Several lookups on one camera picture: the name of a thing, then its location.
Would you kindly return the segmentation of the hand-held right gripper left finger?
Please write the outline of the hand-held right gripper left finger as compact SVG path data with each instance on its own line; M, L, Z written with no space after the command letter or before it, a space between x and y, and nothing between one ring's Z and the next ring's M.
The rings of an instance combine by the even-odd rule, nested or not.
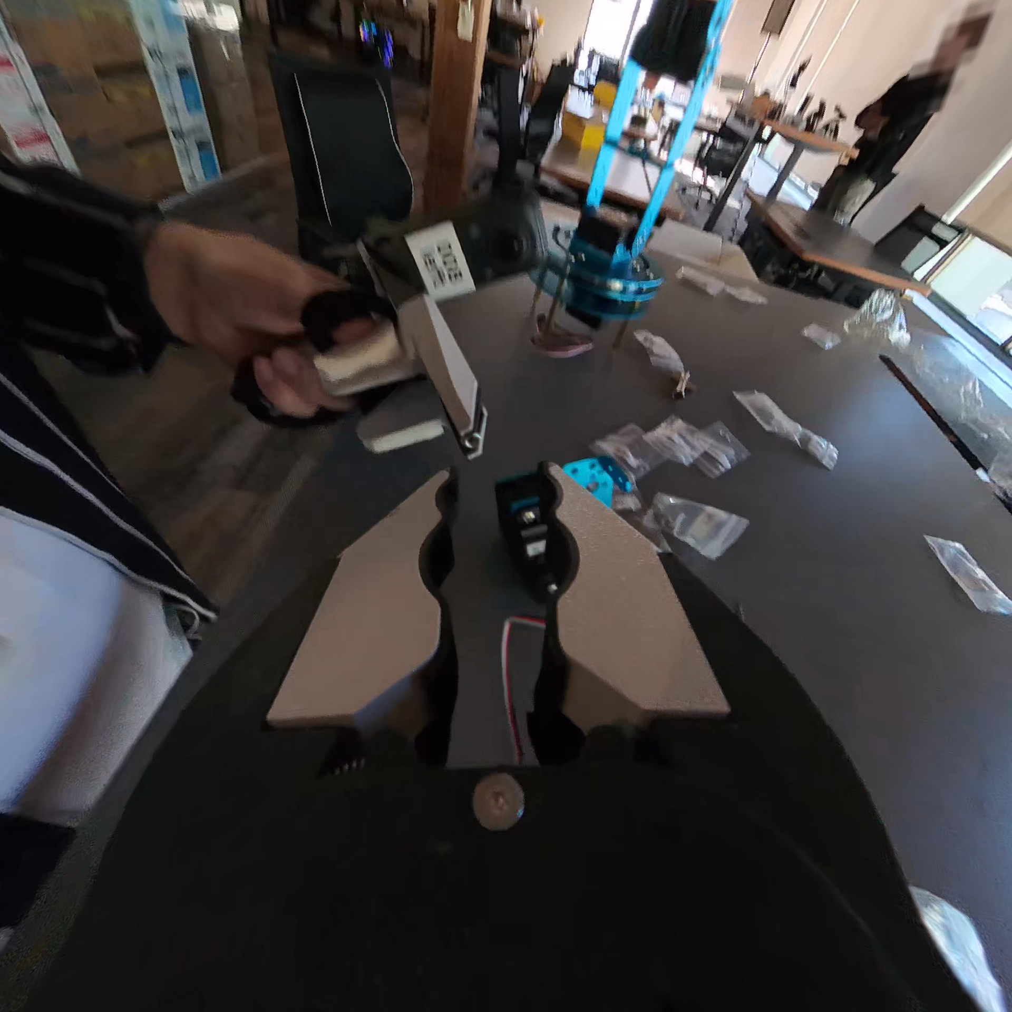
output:
M267 727L333 729L339 764L392 733L446 765L460 672L442 586L459 493L455 468L437 472L341 553Z

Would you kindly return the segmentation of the person's left forearm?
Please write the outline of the person's left forearm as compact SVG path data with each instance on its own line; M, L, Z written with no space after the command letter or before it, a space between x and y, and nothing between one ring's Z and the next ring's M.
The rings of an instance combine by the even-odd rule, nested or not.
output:
M164 221L156 203L2 156L2 340L88 373L149 372L177 342L145 273Z

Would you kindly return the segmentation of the yellow box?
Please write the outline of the yellow box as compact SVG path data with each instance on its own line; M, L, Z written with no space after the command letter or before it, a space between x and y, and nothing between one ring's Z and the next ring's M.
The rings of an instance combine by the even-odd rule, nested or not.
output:
M571 85L562 114L562 138L581 151L599 151L603 144L617 85L599 81L592 91Z

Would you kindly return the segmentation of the person in striped shirt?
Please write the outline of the person in striped shirt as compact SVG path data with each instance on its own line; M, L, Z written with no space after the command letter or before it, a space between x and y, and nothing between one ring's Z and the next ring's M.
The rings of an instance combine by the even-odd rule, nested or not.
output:
M218 618L18 342L2 344L1 505L161 594L189 637Z

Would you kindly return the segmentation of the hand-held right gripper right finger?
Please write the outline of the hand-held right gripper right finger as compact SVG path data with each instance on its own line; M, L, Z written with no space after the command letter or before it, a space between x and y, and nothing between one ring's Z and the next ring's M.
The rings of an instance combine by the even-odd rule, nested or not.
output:
M722 721L716 682L660 552L558 463L549 490L549 572L531 745L541 766L575 761L600 727L639 739L668 719Z

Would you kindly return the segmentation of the stack of cardboard boxes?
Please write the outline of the stack of cardboard boxes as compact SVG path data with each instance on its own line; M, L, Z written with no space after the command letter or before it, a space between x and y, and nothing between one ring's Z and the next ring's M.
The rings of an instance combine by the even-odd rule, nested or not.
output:
M2 2L2 149L140 200L261 156L241 2Z

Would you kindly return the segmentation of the person's left hand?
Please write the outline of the person's left hand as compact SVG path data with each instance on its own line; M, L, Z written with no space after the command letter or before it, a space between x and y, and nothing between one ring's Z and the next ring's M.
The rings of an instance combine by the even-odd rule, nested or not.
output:
M275 412L310 419L354 407L353 398L324 389L300 322L311 298L346 288L341 279L250 236L173 221L155 228L144 262L153 305L172 334L232 373L249 361Z

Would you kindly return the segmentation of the clear bag of small screws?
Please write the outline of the clear bag of small screws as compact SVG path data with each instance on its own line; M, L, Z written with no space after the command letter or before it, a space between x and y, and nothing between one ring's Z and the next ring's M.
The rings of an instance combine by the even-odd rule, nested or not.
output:
M651 500L644 522L712 561L731 549L750 524L711 505L663 493Z

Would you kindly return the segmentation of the crumpled clear plastic bag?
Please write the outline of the crumpled clear plastic bag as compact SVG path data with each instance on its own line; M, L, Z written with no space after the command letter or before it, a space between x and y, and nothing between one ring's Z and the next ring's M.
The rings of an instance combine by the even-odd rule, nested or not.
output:
M843 322L845 336L876 348L904 351L911 336L902 294L891 288L878 288Z

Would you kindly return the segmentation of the black office chair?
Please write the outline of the black office chair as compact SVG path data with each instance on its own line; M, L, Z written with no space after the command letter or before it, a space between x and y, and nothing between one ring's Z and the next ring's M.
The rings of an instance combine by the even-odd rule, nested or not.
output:
M401 150L390 72L381 64L268 59L285 136L302 259L324 264L372 221L407 221L414 202Z

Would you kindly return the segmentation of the large clear plastic wrap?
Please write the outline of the large clear plastic wrap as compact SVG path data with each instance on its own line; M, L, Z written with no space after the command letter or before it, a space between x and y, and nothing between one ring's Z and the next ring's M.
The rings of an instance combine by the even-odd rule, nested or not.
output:
M966 450L971 467L1006 505L1011 502L1010 392L954 338L914 330L904 372Z

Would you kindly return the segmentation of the dark wooden post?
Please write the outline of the dark wooden post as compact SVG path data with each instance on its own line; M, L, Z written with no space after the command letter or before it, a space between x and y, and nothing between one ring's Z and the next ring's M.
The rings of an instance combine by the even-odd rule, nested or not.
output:
M492 7L491 1L438 1L435 6L423 183L427 212L451 209L462 201Z

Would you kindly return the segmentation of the wooden background table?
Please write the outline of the wooden background table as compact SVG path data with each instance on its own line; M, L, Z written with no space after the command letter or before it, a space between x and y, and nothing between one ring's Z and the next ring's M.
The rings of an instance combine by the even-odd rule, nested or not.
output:
M559 141L552 144L549 153L544 155L540 174L586 196L598 154L598 151L581 149L569 142ZM602 205L623 210L646 210L660 171L660 168L649 161L645 162L622 151L617 152L604 186ZM683 221L685 218L686 209L672 183L659 209L658 221Z
M790 179L791 173L804 153L835 155L838 157L838 164L840 165L848 163L856 158L858 154L857 148L853 145L847 145L839 140L831 139L826 134L808 131L790 122L766 116L765 118L755 120L752 125L751 133L748 135L741 157L736 165L738 173L736 178L742 177L753 152L759 147L760 143L765 143L773 137L787 141L791 145L791 154L781 166L766 196L762 197L762 200L766 202L778 200L780 191Z
M822 210L767 200L750 189L745 198L750 208L740 248L767 284L853 308L879 288L931 296L928 285Z

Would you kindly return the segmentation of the long clear plastic bag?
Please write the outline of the long clear plastic bag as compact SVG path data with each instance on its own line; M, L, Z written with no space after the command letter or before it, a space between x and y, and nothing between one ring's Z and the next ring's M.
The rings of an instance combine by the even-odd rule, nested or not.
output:
M791 419L772 398L754 390L734 391L732 396L764 431L797 446L826 470L835 469L839 458L837 447Z

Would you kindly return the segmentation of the blue servo bracket assembly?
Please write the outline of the blue servo bracket assembly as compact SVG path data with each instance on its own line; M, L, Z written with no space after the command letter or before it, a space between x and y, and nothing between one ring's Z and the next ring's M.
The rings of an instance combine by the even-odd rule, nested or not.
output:
M620 494L637 491L634 478L607 455L562 465L576 484L607 507ZM540 471L516 474L495 483L499 529L509 558L534 599L544 602L556 593L561 575L550 560L550 505L553 493Z

